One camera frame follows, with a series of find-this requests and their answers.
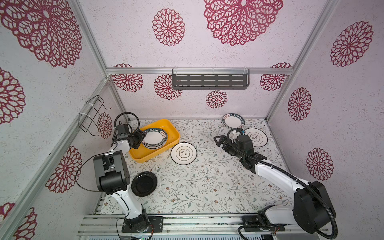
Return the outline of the large green-rim lettered plate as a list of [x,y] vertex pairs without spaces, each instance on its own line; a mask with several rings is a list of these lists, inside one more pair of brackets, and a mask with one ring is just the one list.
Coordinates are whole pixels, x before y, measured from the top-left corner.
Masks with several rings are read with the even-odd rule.
[[144,130],[146,134],[142,144],[150,149],[163,146],[168,140],[168,134],[163,129],[149,128]]

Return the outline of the small green-rim lettered plate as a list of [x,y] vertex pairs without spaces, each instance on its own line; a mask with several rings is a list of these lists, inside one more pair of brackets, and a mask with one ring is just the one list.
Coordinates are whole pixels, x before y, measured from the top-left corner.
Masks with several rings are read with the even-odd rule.
[[245,119],[242,116],[234,113],[228,113],[224,115],[222,118],[222,122],[227,128],[231,129],[242,128],[245,126]]

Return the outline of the small white clover-emblem plate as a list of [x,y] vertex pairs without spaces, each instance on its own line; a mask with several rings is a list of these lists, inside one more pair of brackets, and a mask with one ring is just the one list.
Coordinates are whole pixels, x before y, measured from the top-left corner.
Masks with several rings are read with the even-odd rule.
[[260,129],[248,128],[245,130],[245,134],[250,137],[255,148],[264,147],[268,143],[267,134]]

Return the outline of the large white clover-emblem plate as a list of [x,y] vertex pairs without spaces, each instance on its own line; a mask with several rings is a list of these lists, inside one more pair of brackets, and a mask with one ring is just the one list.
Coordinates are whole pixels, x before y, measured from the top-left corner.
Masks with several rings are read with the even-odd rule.
[[176,144],[171,150],[171,159],[178,165],[189,165],[197,159],[198,153],[190,143]]

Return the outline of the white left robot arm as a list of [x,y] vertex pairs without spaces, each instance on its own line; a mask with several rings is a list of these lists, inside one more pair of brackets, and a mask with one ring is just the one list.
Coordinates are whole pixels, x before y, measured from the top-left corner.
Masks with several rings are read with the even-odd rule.
[[125,154],[140,146],[145,135],[128,124],[118,125],[111,148],[93,158],[96,184],[99,191],[111,196],[120,205],[125,217],[122,232],[144,232],[149,228],[149,218],[130,188],[130,173]]

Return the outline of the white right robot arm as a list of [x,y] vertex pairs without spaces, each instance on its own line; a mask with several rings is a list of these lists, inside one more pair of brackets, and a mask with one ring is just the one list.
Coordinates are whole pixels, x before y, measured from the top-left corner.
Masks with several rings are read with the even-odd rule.
[[299,226],[308,234],[318,234],[334,240],[338,236],[336,212],[325,186],[318,182],[300,179],[255,152],[252,140],[241,129],[239,135],[231,140],[229,135],[214,137],[219,148],[239,159],[246,170],[258,175],[293,198],[291,207],[271,205],[256,215],[256,223],[244,229],[278,230],[285,226]]

